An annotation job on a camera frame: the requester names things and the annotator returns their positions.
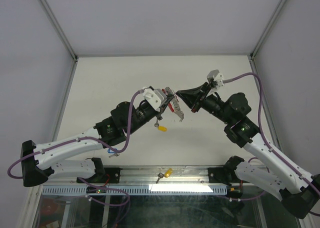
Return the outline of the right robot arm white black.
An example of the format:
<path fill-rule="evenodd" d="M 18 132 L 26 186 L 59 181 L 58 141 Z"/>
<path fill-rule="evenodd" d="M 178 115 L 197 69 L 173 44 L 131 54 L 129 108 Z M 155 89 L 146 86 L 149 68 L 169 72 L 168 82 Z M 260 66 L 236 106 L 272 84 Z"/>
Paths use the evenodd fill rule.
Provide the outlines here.
<path fill-rule="evenodd" d="M 301 168 L 264 137 L 260 127 L 247 116 L 252 109 L 244 93 L 234 93 L 223 101 L 209 90 L 206 82 L 197 88 L 179 90 L 176 95 L 193 113 L 203 109 L 225 123 L 227 138 L 270 170 L 255 169 L 233 156 L 224 164 L 225 179 L 254 184 L 277 198 L 290 214 L 304 219 L 320 199 L 320 176 Z"/>

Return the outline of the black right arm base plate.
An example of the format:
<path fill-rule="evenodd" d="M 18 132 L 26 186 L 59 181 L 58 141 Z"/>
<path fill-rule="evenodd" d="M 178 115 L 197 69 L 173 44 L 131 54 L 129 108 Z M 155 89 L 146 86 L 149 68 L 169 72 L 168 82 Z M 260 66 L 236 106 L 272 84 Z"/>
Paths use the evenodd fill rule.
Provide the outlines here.
<path fill-rule="evenodd" d="M 240 182 L 233 170 L 224 167 L 209 167 L 207 171 L 209 183 L 222 183 L 230 186 L 232 183 Z"/>

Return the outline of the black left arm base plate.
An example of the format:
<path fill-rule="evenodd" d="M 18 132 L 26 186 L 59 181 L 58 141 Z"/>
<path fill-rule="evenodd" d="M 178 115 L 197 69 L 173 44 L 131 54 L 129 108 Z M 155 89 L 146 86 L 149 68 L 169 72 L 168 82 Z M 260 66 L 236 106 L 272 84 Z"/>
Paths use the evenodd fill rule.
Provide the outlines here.
<path fill-rule="evenodd" d="M 118 184 L 120 182 L 121 168 L 104 167 L 99 169 L 92 177 L 84 178 L 90 184 Z"/>

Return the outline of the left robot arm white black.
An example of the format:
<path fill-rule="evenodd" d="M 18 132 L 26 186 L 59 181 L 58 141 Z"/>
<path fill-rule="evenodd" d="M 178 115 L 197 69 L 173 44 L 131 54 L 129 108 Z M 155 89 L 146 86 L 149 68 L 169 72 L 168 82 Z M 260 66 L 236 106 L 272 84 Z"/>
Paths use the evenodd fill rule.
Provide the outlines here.
<path fill-rule="evenodd" d="M 124 152 L 130 136 L 153 118 L 160 119 L 174 95 L 156 89 L 148 94 L 138 107 L 131 101 L 119 103 L 110 117 L 73 137 L 51 143 L 36 144 L 27 140 L 21 145 L 20 161 L 24 187 L 42 185 L 53 178 L 76 177 L 88 182 L 100 182 L 105 176 L 104 165 L 99 157 L 73 160 L 74 156 L 110 149 Z"/>

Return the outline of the metal keyring holder red handle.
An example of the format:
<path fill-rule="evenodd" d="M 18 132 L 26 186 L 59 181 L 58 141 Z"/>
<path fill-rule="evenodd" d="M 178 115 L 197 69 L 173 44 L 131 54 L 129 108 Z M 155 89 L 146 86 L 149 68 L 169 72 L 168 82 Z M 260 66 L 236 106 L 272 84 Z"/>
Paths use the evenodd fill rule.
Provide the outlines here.
<path fill-rule="evenodd" d="M 175 115 L 177 115 L 179 117 L 179 121 L 182 122 L 185 118 L 185 115 L 184 115 L 183 111 L 181 110 L 179 100 L 178 100 L 176 93 L 168 86 L 166 88 L 163 88 L 162 91 L 167 96 L 169 96 L 169 95 L 173 96 L 172 100 L 168 104 L 168 107 L 172 113 L 174 113 Z"/>

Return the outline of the yellow tag key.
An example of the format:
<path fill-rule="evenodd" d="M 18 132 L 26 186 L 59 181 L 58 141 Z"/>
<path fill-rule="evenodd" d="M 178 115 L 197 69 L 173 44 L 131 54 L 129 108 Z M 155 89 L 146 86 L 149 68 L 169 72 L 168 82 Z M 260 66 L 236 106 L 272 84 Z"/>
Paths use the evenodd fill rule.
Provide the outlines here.
<path fill-rule="evenodd" d="M 157 180 L 155 183 L 158 184 L 161 179 L 170 177 L 172 175 L 172 173 L 173 173 L 172 168 L 169 168 L 165 173 L 160 172 L 157 175 Z"/>
<path fill-rule="evenodd" d="M 158 131 L 167 132 L 167 128 L 160 125 L 158 121 L 155 122 L 154 127 L 157 128 Z"/>

